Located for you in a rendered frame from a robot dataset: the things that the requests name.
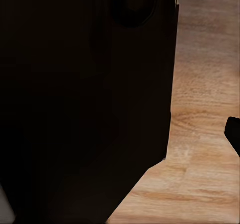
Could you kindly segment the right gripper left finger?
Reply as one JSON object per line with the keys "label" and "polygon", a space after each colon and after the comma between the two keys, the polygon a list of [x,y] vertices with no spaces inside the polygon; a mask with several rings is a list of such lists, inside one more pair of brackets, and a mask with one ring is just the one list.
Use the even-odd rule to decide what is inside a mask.
{"label": "right gripper left finger", "polygon": [[25,136],[25,126],[21,117],[0,122],[0,176]]}

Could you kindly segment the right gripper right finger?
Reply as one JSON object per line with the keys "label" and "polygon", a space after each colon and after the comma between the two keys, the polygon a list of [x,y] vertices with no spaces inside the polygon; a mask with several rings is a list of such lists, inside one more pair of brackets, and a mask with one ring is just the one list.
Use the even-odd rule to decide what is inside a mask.
{"label": "right gripper right finger", "polygon": [[229,117],[224,134],[240,156],[240,118]]}

